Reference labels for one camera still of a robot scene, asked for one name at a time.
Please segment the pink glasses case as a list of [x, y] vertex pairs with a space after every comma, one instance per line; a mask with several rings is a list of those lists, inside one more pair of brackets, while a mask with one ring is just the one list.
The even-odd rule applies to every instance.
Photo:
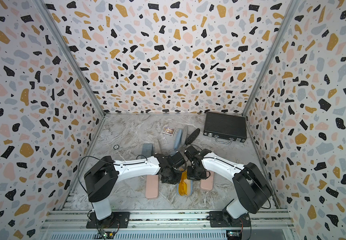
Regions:
[[213, 189], [214, 172], [209, 171], [207, 179], [200, 181], [200, 188], [204, 191], [211, 191]]
[[157, 199], [159, 197], [159, 176], [147, 175], [146, 180], [146, 198], [148, 200]]

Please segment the blue case brown lining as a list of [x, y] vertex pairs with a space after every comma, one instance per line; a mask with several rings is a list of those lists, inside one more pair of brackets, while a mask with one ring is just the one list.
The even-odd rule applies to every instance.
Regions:
[[183, 133], [183, 129], [179, 129], [176, 133], [174, 148], [173, 148], [174, 151], [177, 151], [181, 145], [182, 133]]

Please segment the grey case mint lining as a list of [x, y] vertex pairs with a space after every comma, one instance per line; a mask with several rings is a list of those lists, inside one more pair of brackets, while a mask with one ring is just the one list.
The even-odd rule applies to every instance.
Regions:
[[142, 156], [145, 158], [149, 158], [152, 155], [153, 155], [153, 144], [151, 143], [143, 144]]

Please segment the grey case with glasses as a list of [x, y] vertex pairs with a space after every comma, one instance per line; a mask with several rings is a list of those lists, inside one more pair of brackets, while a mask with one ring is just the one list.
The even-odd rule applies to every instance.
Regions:
[[188, 126], [185, 126], [182, 130], [182, 136], [181, 136], [181, 145], [184, 146], [185, 145], [185, 141], [186, 141], [186, 138], [187, 138], [187, 133], [188, 133]]

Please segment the mint glasses case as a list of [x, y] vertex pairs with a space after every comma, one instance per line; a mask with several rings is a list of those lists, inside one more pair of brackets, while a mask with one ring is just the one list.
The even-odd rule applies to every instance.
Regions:
[[160, 142], [159, 139], [157, 139], [157, 142], [156, 142], [156, 153], [157, 154], [162, 154], [163, 153], [161, 142]]

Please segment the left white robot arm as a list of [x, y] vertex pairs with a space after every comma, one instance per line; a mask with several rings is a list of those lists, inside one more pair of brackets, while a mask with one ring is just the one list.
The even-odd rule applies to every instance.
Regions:
[[112, 207], [109, 196], [120, 181], [146, 175], [159, 175], [163, 184], [178, 184], [185, 165], [184, 156], [177, 152], [174, 155], [155, 154], [139, 160], [115, 161], [111, 156], [101, 158], [84, 174], [86, 192], [89, 202], [98, 221], [112, 218]]

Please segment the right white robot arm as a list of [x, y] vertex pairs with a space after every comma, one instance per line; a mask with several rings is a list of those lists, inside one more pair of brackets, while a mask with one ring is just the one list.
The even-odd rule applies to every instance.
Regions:
[[211, 174], [218, 174], [233, 183], [237, 198], [223, 209], [225, 220], [238, 219], [247, 213], [256, 214], [270, 201], [272, 189], [254, 163], [237, 164], [208, 149], [198, 151], [193, 146], [187, 147], [184, 154], [191, 163], [187, 168], [189, 180], [202, 181]]

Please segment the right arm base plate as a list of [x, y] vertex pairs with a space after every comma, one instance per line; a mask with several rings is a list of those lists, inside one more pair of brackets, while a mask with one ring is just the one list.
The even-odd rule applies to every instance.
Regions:
[[251, 226], [248, 214], [243, 214], [238, 219], [234, 219], [227, 211], [210, 211], [206, 219], [210, 221], [210, 226], [212, 228], [237, 228]]

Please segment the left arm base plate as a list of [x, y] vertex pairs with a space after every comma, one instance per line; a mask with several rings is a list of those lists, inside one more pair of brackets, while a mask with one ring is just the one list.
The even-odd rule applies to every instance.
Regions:
[[110, 229], [110, 228], [120, 228], [126, 229], [130, 220], [130, 212], [112, 212], [112, 214], [103, 219], [98, 220], [96, 213], [91, 212], [88, 217], [88, 222], [86, 225], [87, 229]]

